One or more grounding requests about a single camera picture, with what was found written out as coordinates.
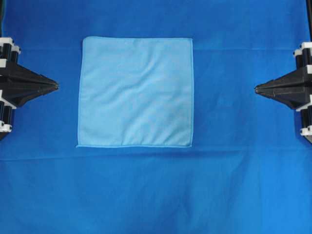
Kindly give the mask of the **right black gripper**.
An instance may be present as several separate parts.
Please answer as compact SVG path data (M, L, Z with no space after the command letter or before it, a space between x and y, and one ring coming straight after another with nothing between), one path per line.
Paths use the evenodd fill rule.
M293 53L296 70L277 79L257 85L255 93L285 104L300 113L301 136L312 135L312 43L303 42ZM268 89L303 88L303 93L275 93Z

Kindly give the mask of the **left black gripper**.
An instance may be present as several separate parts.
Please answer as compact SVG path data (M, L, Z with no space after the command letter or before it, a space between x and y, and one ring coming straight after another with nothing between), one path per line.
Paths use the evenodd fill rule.
M13 129L15 110L26 102L49 94L59 89L59 84L52 79L37 74L23 66L18 65L21 53L19 46L15 45L10 37L0 38L0 132L10 133ZM52 86L39 86L34 89L13 89L13 80L30 83L48 84Z

